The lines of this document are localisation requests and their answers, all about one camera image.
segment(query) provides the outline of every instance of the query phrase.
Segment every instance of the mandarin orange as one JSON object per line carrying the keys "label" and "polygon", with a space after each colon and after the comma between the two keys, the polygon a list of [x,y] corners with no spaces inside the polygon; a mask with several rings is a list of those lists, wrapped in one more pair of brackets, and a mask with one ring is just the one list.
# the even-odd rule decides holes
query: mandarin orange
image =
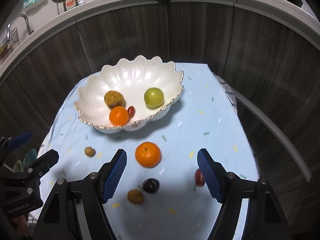
{"label": "mandarin orange", "polygon": [[137,162],[145,167],[152,168],[161,160],[161,152],[159,147],[152,142],[141,143],[135,152]]}
{"label": "mandarin orange", "polygon": [[116,106],[112,108],[109,114],[109,120],[114,126],[126,124],[126,122],[129,120],[127,109],[125,109],[123,106]]}

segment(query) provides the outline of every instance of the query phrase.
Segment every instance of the table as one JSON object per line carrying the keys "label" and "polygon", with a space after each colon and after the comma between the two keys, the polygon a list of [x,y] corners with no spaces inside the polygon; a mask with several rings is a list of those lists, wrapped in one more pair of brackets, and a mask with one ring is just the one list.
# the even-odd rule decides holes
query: table
{"label": "table", "polygon": [[[78,88],[87,83],[87,79],[81,80],[60,108],[39,151],[40,156],[55,149],[60,155],[59,162],[41,179],[41,199],[45,202],[57,179],[83,179],[123,148],[128,155],[127,166],[114,197],[104,205],[117,238],[207,239],[221,205],[211,198],[206,185],[194,187],[198,150],[206,148],[214,161],[242,178],[256,181],[259,176],[230,101],[232,94],[226,93],[205,64],[176,63],[176,69],[184,71],[181,98],[164,118],[136,132],[102,134],[80,122],[73,103],[79,98]],[[155,168],[143,168],[135,160],[135,149],[144,141],[154,142],[161,149],[162,160]],[[87,146],[96,150],[94,157],[84,154]],[[126,198],[128,191],[138,189],[148,178],[160,181],[159,191],[143,193],[145,201],[141,205],[131,204]],[[248,200],[243,200],[234,239],[241,239],[247,206]],[[38,218],[40,211],[32,215]],[[90,239],[84,216],[79,216],[84,239]]]}

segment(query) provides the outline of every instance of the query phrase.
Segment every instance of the metal bolt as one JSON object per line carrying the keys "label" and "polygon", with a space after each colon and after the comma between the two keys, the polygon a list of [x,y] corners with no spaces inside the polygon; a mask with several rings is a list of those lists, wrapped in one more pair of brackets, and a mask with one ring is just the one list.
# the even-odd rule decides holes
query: metal bolt
{"label": "metal bolt", "polygon": [[65,182],[65,179],[64,179],[64,178],[60,178],[60,179],[57,180],[57,183],[58,183],[59,185],[63,184],[64,182]]}
{"label": "metal bolt", "polygon": [[265,178],[260,178],[259,181],[260,181],[262,184],[267,184],[267,183],[268,183],[267,179],[265,179]]}
{"label": "metal bolt", "polygon": [[227,172],[227,177],[229,179],[234,179],[236,177],[236,175],[233,172],[229,171],[229,172]]}
{"label": "metal bolt", "polygon": [[89,174],[90,179],[95,179],[96,177],[98,177],[98,173],[96,173],[96,172],[92,172]]}

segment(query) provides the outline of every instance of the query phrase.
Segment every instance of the bowl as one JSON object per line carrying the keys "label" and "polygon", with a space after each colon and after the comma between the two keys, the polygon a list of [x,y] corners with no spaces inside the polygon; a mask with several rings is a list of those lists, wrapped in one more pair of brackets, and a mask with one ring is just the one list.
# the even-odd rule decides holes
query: bowl
{"label": "bowl", "polygon": [[[105,65],[99,74],[90,75],[87,85],[78,89],[80,99],[74,106],[80,112],[81,122],[103,133],[136,131],[168,113],[181,96],[182,80],[183,71],[176,71],[173,61],[163,63],[160,57],[147,60],[137,56],[132,61],[122,58],[115,66]],[[160,88],[164,93],[164,103],[153,109],[144,102],[144,93],[151,87]],[[110,90],[124,96],[126,109],[129,106],[136,109],[134,117],[123,126],[114,126],[109,120],[111,109],[105,104],[104,95]]]}

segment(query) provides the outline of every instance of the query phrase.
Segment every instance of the tablecloth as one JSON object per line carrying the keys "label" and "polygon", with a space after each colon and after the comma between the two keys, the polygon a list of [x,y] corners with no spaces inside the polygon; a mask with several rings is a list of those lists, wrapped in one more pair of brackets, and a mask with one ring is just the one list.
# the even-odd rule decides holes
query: tablecloth
{"label": "tablecloth", "polygon": [[[206,185],[195,187],[198,150],[206,148],[214,161],[242,178],[256,181],[259,176],[230,95],[208,66],[176,63],[176,69],[184,71],[181,98],[164,118],[136,132],[102,134],[80,122],[73,103],[79,99],[78,88],[87,84],[87,78],[81,80],[60,108],[39,151],[40,156],[55,149],[60,155],[58,163],[41,178],[41,199],[45,202],[57,179],[83,179],[122,148],[128,155],[127,166],[114,197],[104,205],[117,238],[207,239],[221,205],[211,198]],[[144,141],[154,142],[161,149],[162,159],[155,168],[143,168],[135,160],[135,149]],[[84,154],[87,146],[96,150],[94,157]],[[159,191],[144,192],[143,204],[131,204],[128,191],[139,189],[148,178],[160,181]],[[248,200],[243,200],[234,240],[241,239],[247,205]],[[38,218],[40,212],[41,209],[35,210],[32,215]],[[81,225],[85,224],[84,215],[79,216]],[[90,239],[88,232],[82,230],[84,239]]]}

